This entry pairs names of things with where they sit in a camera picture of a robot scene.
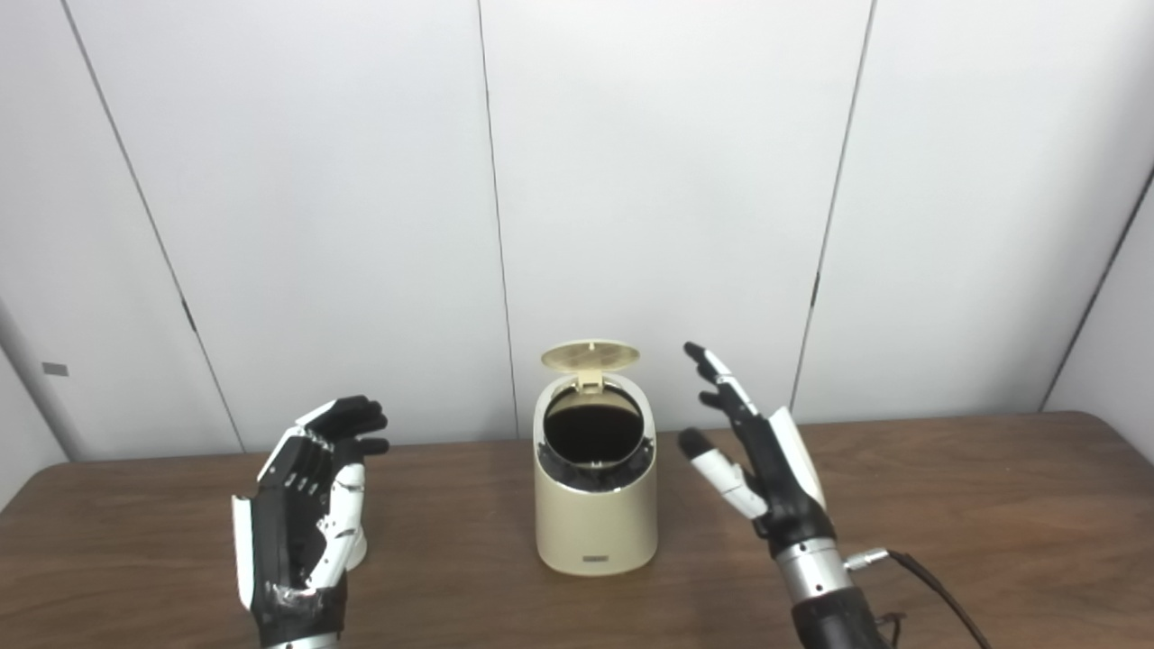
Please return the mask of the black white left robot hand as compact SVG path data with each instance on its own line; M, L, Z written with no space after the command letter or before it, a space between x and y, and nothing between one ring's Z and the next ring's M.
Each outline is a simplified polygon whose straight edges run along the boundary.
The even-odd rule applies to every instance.
M252 497L233 497L240 603L262 648L338 648L349 572L367 553L364 460L389 450L383 406L330 401L284 432Z

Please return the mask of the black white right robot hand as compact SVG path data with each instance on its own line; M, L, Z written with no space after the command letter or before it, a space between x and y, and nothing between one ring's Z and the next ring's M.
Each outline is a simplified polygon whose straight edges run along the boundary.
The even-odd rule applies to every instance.
M797 544L835 539L819 477L790 411L780 406L764 415L721 358L692 342L683 349L713 386L700 393L700 403L727 417L750 465L730 460L694 427L680 432L680 452L742 517L754 522L772 557Z

